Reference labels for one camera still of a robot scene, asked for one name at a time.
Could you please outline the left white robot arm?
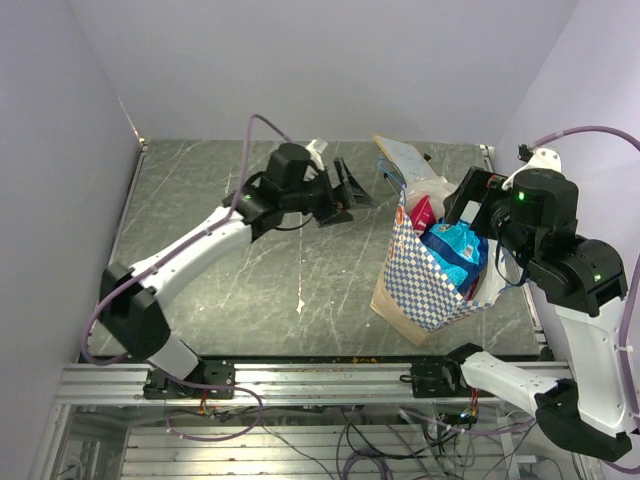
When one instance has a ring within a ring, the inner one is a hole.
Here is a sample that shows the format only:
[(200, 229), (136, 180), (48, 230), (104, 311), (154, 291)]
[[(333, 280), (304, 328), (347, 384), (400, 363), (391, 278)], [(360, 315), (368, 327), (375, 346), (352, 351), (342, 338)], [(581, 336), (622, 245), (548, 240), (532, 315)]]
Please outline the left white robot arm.
[(339, 182), (332, 184), (322, 151), (318, 140), (281, 144), (265, 170), (244, 176), (189, 233), (132, 266), (114, 263), (103, 272), (98, 321), (133, 359), (163, 371), (178, 395), (192, 397), (202, 389), (206, 366), (171, 331), (164, 307), (216, 261), (280, 229), (287, 214), (325, 227), (352, 221), (355, 208), (373, 207), (342, 158), (334, 161)]

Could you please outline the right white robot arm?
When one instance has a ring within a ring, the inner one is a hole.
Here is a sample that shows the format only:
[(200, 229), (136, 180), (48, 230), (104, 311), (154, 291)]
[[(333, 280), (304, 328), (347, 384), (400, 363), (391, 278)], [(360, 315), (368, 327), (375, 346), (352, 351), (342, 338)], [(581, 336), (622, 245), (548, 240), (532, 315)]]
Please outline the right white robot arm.
[(571, 375), (535, 374), (467, 343), (450, 352), (442, 387), (476, 388), (524, 410), (556, 446), (606, 462), (632, 449), (634, 401), (620, 359), (627, 296), (623, 261), (609, 244), (577, 235), (578, 186), (557, 171), (525, 169), (513, 178), (473, 167), (444, 201), (447, 223), (469, 202), (471, 224), (494, 240), (554, 307), (571, 351)]

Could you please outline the red snack bag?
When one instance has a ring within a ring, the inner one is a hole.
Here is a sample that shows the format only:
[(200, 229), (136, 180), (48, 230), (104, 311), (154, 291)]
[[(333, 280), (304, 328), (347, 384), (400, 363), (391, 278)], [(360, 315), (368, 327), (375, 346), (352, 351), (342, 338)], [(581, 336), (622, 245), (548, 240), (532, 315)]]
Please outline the red snack bag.
[(429, 195), (425, 195), (418, 201), (410, 213), (410, 220), (413, 231), (417, 235), (422, 235), (424, 232), (429, 231), (437, 222), (437, 217), (431, 206)]

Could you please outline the blue checkered paper bag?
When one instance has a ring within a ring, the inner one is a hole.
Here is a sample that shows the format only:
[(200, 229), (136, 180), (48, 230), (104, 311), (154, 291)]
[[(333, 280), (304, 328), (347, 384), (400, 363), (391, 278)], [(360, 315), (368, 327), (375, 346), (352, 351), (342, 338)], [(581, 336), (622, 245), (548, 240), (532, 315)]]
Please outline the blue checkered paper bag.
[(497, 252), (497, 242), (487, 239), (484, 271), (466, 295), (459, 293), (421, 242), (421, 235), (413, 231), (410, 220), (418, 201), (429, 195), (436, 223), (445, 223), (443, 201), (455, 185), (442, 176), (409, 184), (403, 179), (398, 184), (401, 193), (391, 239), (370, 307), (419, 346), (435, 332), (492, 307), (510, 287), (503, 277), (505, 258)]

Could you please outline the blue snack bag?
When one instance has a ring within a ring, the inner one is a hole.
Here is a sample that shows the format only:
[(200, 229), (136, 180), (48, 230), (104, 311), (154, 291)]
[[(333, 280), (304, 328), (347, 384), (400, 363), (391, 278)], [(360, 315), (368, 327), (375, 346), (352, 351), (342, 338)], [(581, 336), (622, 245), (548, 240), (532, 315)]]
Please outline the blue snack bag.
[(486, 267), (488, 240), (463, 220), (434, 224), (421, 235), (421, 242), (462, 295), (467, 294)]

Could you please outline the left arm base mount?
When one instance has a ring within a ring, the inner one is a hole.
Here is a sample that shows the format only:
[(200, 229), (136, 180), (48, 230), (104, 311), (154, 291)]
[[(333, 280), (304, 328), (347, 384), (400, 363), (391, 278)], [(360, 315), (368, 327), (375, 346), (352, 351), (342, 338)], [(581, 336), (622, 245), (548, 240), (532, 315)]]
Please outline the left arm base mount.
[(176, 380), (160, 369), (152, 369), (143, 386), (147, 400), (231, 399), (235, 368), (226, 360), (201, 360), (183, 380)]

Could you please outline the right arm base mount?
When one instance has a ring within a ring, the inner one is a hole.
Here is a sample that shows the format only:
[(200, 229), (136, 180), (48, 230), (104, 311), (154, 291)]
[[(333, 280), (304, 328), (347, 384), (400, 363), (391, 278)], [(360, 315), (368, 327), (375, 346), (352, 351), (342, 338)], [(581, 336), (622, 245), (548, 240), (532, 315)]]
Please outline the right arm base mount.
[(406, 382), (411, 385), (415, 398), (471, 396), (471, 389), (462, 379), (459, 368), (448, 362), (413, 364)]

